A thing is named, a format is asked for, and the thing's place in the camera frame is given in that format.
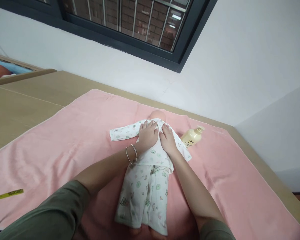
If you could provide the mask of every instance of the pink towel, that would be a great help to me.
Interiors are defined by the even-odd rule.
[[[55,116],[0,150],[0,194],[24,193],[0,200],[0,229],[37,207],[89,165],[134,143],[111,142],[109,130],[148,118],[154,108],[91,90]],[[300,225],[284,207],[229,133],[221,128],[166,112],[178,135],[197,125],[202,140],[189,149],[189,162],[207,187],[237,240],[300,240]],[[94,197],[82,223],[91,239],[128,237],[114,222],[125,169]],[[176,173],[170,175],[168,237],[191,238],[196,225]],[[146,228],[137,239],[149,239]]]

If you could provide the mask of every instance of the lotion bottle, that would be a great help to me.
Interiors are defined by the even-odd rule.
[[[201,127],[201,126],[197,126],[196,129],[189,129],[181,137],[181,141],[187,148],[189,148],[201,140],[201,133],[203,131],[204,131],[204,127]]]

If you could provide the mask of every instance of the white baby onesie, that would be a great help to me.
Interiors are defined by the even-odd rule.
[[[164,121],[152,119],[162,132]],[[141,120],[126,127],[110,130],[112,141],[125,140],[139,134]],[[176,146],[186,161],[191,155],[178,135],[172,130]],[[138,156],[138,161],[129,165],[124,177],[115,221],[132,228],[146,224],[158,233],[167,236],[168,178],[173,172],[169,155],[163,150],[160,138],[148,151]]]

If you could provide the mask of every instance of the window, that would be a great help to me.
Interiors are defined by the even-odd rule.
[[[181,72],[217,0],[0,0],[0,7]]]

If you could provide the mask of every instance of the white wall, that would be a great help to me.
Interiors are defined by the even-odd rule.
[[[300,86],[300,0],[219,0],[181,74],[2,9],[0,53],[236,125]]]
[[[293,192],[300,192],[300,87],[236,129]]]

